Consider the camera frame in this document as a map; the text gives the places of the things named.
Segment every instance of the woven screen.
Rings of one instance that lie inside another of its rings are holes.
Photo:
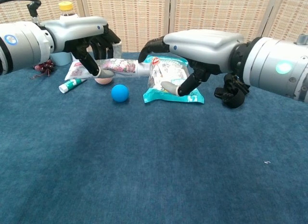
[[[268,36],[296,41],[308,33],[308,0],[282,0]]]
[[[49,19],[59,19],[60,11],[58,3],[66,0],[40,0],[42,5],[37,10],[41,21]],[[79,14],[77,0],[73,2],[75,12]],[[30,1],[12,1],[0,4],[0,23],[10,23],[16,21],[31,21],[31,16],[27,9]]]
[[[168,31],[169,0],[83,0],[86,15],[101,16],[121,38],[123,52],[139,52]]]
[[[269,0],[171,0],[175,10],[170,31],[217,29],[239,32],[251,40],[257,35],[268,3]]]

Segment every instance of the snack bag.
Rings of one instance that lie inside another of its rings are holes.
[[[150,77],[148,90],[143,95],[145,103],[154,100],[165,100],[173,102],[195,102],[204,104],[204,97],[198,89],[194,89],[189,95],[176,96],[167,92],[161,82],[168,81],[175,85],[181,85],[189,76],[188,62],[183,58],[148,56],[144,63],[150,63]]]

